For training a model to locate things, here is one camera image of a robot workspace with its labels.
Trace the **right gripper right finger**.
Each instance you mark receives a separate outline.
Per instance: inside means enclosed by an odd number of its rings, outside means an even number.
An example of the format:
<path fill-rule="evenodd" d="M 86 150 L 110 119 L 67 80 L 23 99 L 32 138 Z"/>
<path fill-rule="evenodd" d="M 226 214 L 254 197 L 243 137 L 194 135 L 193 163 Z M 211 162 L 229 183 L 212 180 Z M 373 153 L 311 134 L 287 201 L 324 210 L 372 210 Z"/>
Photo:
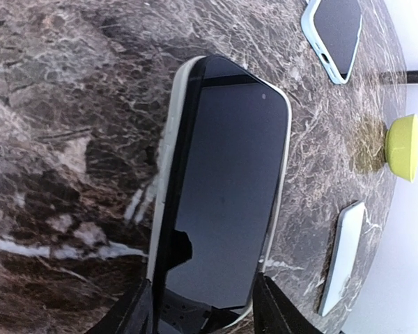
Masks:
<path fill-rule="evenodd" d="M 292 304 L 275 282 L 263 273 L 253 288 L 255 334 L 321 334 Z"/>

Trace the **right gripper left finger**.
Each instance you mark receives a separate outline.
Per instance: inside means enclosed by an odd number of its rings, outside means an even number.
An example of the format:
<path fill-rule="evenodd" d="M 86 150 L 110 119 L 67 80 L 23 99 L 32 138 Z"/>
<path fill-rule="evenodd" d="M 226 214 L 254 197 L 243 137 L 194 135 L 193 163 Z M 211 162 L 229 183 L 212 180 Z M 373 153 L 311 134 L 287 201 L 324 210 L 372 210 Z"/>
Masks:
<path fill-rule="evenodd" d="M 147 279 L 139 280 L 115 302 L 86 334 L 151 334 L 153 291 Z"/>

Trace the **light blue phone case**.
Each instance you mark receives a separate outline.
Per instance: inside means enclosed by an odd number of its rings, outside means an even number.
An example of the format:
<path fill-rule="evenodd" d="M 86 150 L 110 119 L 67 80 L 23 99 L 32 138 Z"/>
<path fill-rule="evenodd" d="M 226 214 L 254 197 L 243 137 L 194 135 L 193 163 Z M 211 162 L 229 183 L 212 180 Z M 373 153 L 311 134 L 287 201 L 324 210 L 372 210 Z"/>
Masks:
<path fill-rule="evenodd" d="M 332 83 L 348 83 L 362 32 L 359 1 L 308 1 L 300 24 Z"/>

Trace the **purple phone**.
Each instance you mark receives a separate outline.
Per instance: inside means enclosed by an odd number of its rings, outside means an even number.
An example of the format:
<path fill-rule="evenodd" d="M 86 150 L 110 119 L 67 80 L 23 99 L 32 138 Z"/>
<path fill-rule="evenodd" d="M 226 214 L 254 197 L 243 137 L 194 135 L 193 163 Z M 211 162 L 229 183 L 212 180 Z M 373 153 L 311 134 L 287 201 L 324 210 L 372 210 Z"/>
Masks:
<path fill-rule="evenodd" d="M 325 46 L 322 59 L 333 65 L 340 79 L 347 81 L 353 68 L 362 24 L 362 12 L 355 0 L 322 0 L 313 17 Z"/>

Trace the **white phone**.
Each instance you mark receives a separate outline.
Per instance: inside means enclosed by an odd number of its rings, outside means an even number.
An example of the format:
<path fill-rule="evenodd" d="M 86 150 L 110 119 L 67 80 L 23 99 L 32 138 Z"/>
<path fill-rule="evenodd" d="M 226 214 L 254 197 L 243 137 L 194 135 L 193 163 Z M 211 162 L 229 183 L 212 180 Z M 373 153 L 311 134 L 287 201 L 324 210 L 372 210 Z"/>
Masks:
<path fill-rule="evenodd" d="M 365 209 L 365 204 L 358 201 L 339 214 L 330 267 L 318 309 L 321 317 L 326 317 L 346 294 L 357 256 Z"/>

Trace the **green bowl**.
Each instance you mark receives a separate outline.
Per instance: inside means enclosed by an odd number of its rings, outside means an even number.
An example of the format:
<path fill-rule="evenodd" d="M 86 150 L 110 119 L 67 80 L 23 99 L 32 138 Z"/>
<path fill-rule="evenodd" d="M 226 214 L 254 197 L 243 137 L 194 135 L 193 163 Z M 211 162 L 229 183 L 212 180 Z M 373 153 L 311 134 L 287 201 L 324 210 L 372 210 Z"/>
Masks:
<path fill-rule="evenodd" d="M 385 160 L 391 172 L 414 182 L 418 167 L 418 116 L 397 118 L 385 138 Z"/>

